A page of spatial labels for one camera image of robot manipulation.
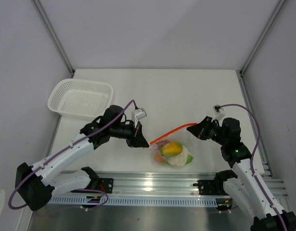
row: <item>gray wall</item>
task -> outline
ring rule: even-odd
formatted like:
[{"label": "gray wall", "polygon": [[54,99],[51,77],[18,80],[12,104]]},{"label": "gray wall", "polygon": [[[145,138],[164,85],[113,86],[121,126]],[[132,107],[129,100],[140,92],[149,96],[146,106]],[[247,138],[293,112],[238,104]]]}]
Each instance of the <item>gray wall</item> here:
[{"label": "gray wall", "polygon": [[74,68],[240,70],[278,0],[42,0]]},{"label": "gray wall", "polygon": [[246,75],[272,170],[296,213],[296,0],[290,0]]},{"label": "gray wall", "polygon": [[[47,99],[67,77],[31,2],[0,1],[0,190],[6,190],[0,231],[16,226],[20,212],[7,206],[16,168],[46,154],[58,118]],[[16,197],[13,204],[23,201]]]}]

